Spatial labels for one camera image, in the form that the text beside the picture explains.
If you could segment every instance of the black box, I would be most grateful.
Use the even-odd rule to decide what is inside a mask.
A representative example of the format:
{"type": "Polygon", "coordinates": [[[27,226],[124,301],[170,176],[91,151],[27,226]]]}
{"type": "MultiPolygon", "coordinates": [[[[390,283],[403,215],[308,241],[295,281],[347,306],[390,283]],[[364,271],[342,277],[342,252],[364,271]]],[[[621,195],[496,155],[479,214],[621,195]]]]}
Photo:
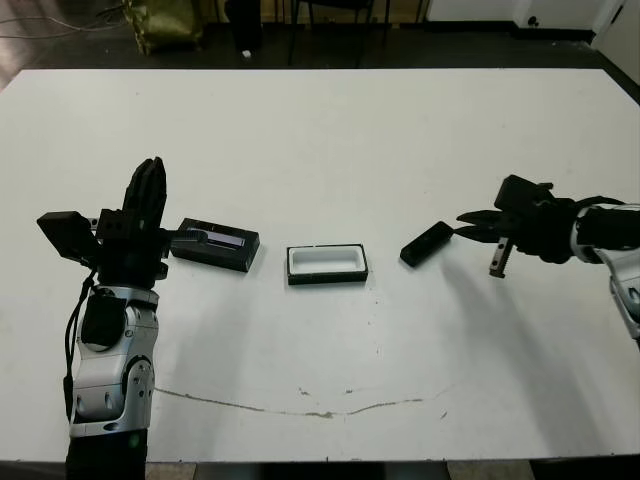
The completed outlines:
{"type": "Polygon", "coordinates": [[[260,245],[257,232],[185,218],[178,230],[200,230],[207,234],[206,243],[174,242],[174,257],[217,267],[248,272],[260,245]]]}

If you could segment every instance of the black cable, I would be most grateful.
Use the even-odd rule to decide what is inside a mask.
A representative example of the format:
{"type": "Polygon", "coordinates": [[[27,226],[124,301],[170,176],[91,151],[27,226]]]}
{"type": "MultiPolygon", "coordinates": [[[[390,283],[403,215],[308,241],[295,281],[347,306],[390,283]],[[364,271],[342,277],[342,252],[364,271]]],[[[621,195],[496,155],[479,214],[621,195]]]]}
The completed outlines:
{"type": "Polygon", "coordinates": [[[67,409],[67,418],[71,418],[71,397],[73,392],[73,373],[71,372],[71,367],[73,364],[73,357],[76,350],[76,334],[78,332],[78,318],[80,317],[80,309],[82,308],[82,304],[84,300],[89,295],[89,290],[93,287],[93,277],[96,274],[96,270],[93,269],[89,276],[84,279],[82,282],[82,289],[80,290],[80,297],[78,298],[78,303],[76,304],[73,312],[71,312],[71,316],[69,317],[69,321],[67,322],[67,328],[64,333],[64,353],[67,361],[67,373],[65,377],[62,379],[62,389],[64,391],[64,401],[65,407],[67,409]]]}

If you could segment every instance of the black device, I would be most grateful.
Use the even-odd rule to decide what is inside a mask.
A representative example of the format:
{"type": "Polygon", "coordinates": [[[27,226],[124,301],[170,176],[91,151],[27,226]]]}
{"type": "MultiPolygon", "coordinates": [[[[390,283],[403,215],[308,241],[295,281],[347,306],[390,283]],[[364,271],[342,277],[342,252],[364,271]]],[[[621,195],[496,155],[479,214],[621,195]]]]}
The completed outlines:
{"type": "Polygon", "coordinates": [[[407,265],[416,267],[447,243],[452,235],[453,228],[444,222],[438,222],[400,250],[400,258],[407,265]]]}
{"type": "Polygon", "coordinates": [[[203,242],[171,244],[174,257],[248,272],[260,246],[258,232],[185,218],[178,232],[206,235],[203,242]]]}

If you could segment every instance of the green bag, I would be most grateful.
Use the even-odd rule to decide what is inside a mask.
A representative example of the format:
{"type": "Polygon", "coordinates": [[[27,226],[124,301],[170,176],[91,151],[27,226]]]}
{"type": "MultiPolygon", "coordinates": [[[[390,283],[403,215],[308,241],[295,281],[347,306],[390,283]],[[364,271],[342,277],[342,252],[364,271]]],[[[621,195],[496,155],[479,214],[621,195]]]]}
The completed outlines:
{"type": "Polygon", "coordinates": [[[167,45],[199,46],[203,22],[198,0],[122,0],[122,3],[138,48],[145,55],[167,45]]]}

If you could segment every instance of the black rectangular object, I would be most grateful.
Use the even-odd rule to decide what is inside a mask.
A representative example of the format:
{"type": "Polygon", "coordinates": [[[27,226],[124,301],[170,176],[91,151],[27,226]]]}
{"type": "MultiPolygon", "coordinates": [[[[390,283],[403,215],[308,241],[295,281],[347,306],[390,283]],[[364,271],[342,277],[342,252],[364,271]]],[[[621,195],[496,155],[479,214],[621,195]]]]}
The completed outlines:
{"type": "Polygon", "coordinates": [[[447,243],[453,229],[444,222],[438,222],[400,251],[400,258],[415,267],[438,248],[447,243]]]}
{"type": "Polygon", "coordinates": [[[174,242],[174,257],[215,265],[240,272],[248,272],[260,245],[257,232],[228,227],[216,223],[185,218],[178,230],[201,230],[207,234],[206,243],[174,242]]]}
{"type": "Polygon", "coordinates": [[[289,285],[364,282],[368,275],[367,257],[361,244],[287,248],[289,285]]]}

